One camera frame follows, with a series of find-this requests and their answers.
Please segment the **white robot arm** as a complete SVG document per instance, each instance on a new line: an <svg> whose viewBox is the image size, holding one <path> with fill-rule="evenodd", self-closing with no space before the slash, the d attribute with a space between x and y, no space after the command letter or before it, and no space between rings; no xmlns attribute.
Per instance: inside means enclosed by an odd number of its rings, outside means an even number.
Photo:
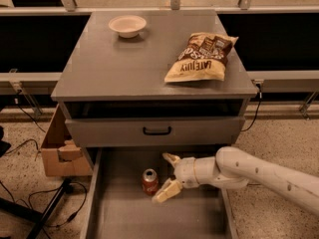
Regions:
<svg viewBox="0 0 319 239"><path fill-rule="evenodd" d="M183 189L212 185L220 189L245 187L256 181L299 207L319 214L319 178L257 158L233 146L220 148L215 156L186 157L165 152L163 158L173 167L168 179L153 197L163 203Z"/></svg>

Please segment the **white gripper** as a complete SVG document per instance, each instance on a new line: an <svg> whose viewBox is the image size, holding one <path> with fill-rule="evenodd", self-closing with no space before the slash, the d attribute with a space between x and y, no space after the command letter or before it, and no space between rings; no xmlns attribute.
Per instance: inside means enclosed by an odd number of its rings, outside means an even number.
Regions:
<svg viewBox="0 0 319 239"><path fill-rule="evenodd" d="M168 199L180 194L182 188L197 188L199 183L195 176L195 158L182 158L165 152L162 157L174 167L174 176L177 179L168 179L159 191L153 196L153 203L163 203Z"/></svg>

